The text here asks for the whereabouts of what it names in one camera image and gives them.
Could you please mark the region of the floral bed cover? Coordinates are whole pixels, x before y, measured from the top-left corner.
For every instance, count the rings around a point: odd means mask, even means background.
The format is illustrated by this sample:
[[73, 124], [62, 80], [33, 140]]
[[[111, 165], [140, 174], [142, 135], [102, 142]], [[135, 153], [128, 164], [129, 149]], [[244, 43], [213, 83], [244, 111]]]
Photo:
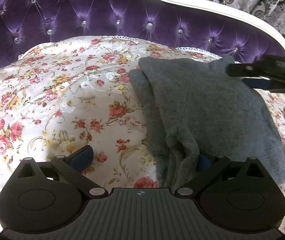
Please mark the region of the floral bed cover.
[[49, 161], [91, 145], [84, 175], [114, 187], [158, 186], [146, 120], [129, 71], [142, 57], [210, 62], [217, 55], [123, 36], [43, 43], [0, 69], [0, 191], [25, 157]]

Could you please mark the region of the purple tufted headboard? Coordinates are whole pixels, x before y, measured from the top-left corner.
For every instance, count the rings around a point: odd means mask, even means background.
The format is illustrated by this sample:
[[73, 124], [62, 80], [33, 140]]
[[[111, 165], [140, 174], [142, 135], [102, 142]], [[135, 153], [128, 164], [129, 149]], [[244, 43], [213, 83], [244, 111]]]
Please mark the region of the purple tufted headboard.
[[285, 38], [243, 11], [206, 0], [0, 0], [0, 68], [46, 42], [128, 36], [251, 63], [285, 56]]

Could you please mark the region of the grey argyle sweater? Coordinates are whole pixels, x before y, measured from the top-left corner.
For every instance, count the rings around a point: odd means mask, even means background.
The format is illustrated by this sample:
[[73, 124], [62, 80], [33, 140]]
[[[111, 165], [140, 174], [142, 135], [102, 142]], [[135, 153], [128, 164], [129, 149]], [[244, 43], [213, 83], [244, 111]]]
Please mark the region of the grey argyle sweater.
[[195, 178], [201, 154], [256, 157], [277, 184], [285, 183], [277, 127], [261, 95], [226, 74], [233, 62], [231, 56], [208, 63], [144, 57], [130, 70], [161, 187], [176, 190]]

